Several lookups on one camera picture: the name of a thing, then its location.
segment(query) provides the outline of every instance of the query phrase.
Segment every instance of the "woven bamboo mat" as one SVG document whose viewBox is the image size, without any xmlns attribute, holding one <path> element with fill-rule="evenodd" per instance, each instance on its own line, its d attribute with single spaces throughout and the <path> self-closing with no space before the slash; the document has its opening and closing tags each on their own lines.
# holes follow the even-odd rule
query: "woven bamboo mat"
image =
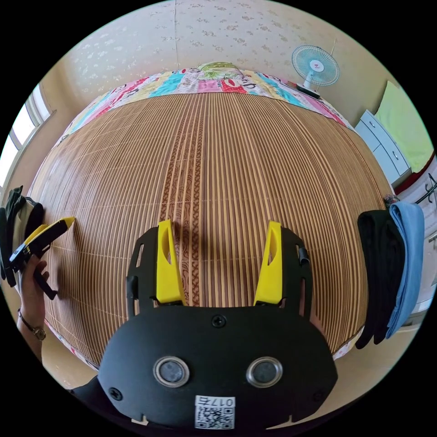
<svg viewBox="0 0 437 437">
<path fill-rule="evenodd" d="M 391 192 L 354 132 L 266 97 L 170 95 L 94 120 L 52 149 L 30 190 L 52 245 L 47 320 L 96 364 L 127 319 L 136 239 L 172 219 L 187 302 L 251 305 L 270 219 L 305 242 L 316 313 L 335 352 L 363 326 L 367 280 L 356 226 Z"/>
</svg>

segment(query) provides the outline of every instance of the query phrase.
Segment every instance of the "coat rack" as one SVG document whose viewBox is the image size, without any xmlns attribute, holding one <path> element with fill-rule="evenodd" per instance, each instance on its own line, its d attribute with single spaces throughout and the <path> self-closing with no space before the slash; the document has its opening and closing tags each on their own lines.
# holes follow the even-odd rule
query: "coat rack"
<svg viewBox="0 0 437 437">
<path fill-rule="evenodd" d="M 435 181 L 435 179 L 431 176 L 431 173 L 428 173 L 429 178 L 431 179 L 432 182 L 432 187 L 430 187 L 428 189 L 428 184 L 425 184 L 425 190 L 426 190 L 426 194 L 424 194 L 419 200 L 417 200 L 415 203 L 420 203 L 422 200 L 425 200 L 428 197 L 428 202 L 432 203 L 431 200 L 431 194 L 434 193 L 434 200 L 436 203 L 436 208 L 437 208 L 437 196 L 436 196 L 436 188 L 437 188 L 437 182 Z"/>
</svg>

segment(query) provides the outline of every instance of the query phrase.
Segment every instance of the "fan base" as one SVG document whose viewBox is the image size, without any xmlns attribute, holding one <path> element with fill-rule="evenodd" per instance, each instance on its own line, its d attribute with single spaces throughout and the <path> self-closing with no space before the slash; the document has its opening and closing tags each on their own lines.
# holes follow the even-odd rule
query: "fan base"
<svg viewBox="0 0 437 437">
<path fill-rule="evenodd" d="M 296 83 L 296 89 L 300 92 L 304 92 L 305 94 L 308 94 L 311 97 L 314 97 L 315 99 L 320 99 L 320 94 L 315 90 L 310 90 L 309 88 L 300 85 L 299 83 Z"/>
</svg>

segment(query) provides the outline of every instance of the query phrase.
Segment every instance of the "electric fan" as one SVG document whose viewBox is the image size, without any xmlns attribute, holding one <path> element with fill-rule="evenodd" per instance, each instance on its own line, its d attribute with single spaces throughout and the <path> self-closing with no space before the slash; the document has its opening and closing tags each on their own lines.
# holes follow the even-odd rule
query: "electric fan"
<svg viewBox="0 0 437 437">
<path fill-rule="evenodd" d="M 335 59 L 326 51 L 316 46 L 299 46 L 291 55 L 293 67 L 305 79 L 303 85 L 296 84 L 296 88 L 320 99 L 320 94 L 310 88 L 314 85 L 332 85 L 337 82 L 340 69 Z"/>
</svg>

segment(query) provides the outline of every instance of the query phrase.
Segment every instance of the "wristwatch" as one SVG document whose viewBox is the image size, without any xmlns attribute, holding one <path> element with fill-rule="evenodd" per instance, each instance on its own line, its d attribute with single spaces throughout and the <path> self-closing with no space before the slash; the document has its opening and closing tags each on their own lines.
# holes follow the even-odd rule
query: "wristwatch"
<svg viewBox="0 0 437 437">
<path fill-rule="evenodd" d="M 40 341 L 43 341 L 46 337 L 46 332 L 42 328 L 32 328 L 25 320 L 20 311 L 21 308 L 18 309 L 18 316 L 23 321 L 23 323 L 29 328 L 32 334 Z"/>
</svg>

